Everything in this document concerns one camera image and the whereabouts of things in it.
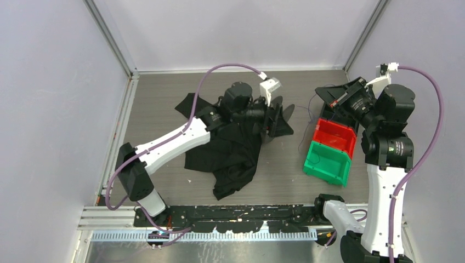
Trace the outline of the grey plastic cable spool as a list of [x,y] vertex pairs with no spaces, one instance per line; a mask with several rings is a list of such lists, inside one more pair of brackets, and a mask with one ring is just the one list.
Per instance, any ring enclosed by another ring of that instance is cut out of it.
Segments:
[[288,123],[294,108],[294,104],[284,108],[282,96],[278,96],[271,101],[271,105],[267,108],[265,120],[260,130],[263,144],[267,144],[278,137],[294,134],[294,130]]

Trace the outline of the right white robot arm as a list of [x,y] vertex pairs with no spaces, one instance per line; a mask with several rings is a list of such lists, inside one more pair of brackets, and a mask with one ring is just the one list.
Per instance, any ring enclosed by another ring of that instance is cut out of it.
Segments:
[[413,167],[414,145],[404,128],[415,109],[414,92],[392,83],[376,89],[361,77],[315,92],[335,113],[363,127],[369,194],[364,224],[342,197],[328,194],[315,199],[314,220],[333,226],[344,262],[409,262],[402,246],[401,209],[403,178]]

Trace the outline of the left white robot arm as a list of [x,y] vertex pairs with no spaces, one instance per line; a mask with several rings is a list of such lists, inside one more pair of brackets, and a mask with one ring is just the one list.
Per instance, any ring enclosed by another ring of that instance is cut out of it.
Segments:
[[193,94],[187,123],[145,144],[132,146],[127,142],[119,148],[109,185],[118,178],[129,200],[147,212],[148,221],[156,227],[163,226],[168,220],[167,205],[155,190],[150,176],[167,162],[210,143],[233,126],[248,124],[250,135],[265,140],[294,133],[288,121],[295,105],[284,107],[283,97],[273,97],[281,83],[271,78],[262,81],[259,87],[260,96],[254,99],[249,84],[235,82],[217,103],[203,108],[197,108],[199,96]]

